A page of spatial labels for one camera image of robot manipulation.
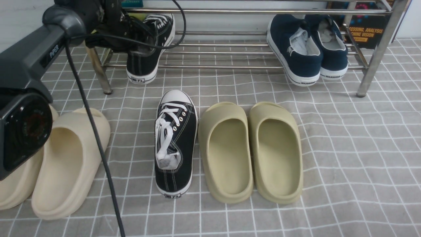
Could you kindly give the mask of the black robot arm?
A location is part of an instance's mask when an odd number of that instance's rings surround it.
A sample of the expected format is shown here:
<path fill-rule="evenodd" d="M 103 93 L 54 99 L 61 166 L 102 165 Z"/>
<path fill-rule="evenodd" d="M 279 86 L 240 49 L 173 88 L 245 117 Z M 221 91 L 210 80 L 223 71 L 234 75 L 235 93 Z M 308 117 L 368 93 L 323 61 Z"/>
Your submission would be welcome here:
<path fill-rule="evenodd" d="M 129 16 L 120 0 L 56 0 L 42 26 L 0 56 L 1 180 L 35 155 L 48 140 L 53 98 L 41 78 L 66 47 L 88 40 L 114 50 L 157 44 L 158 31 Z"/>

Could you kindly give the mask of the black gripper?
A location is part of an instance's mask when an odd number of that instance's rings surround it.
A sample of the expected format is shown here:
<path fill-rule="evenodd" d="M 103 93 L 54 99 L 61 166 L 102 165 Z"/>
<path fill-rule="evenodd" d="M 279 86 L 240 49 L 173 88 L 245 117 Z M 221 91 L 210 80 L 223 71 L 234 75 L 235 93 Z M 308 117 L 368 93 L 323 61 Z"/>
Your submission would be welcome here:
<path fill-rule="evenodd" d="M 157 46 L 157 30 L 128 15 L 120 0 L 56 0 L 54 24 L 64 31 L 67 53 L 83 42 L 120 52 L 151 53 Z"/>

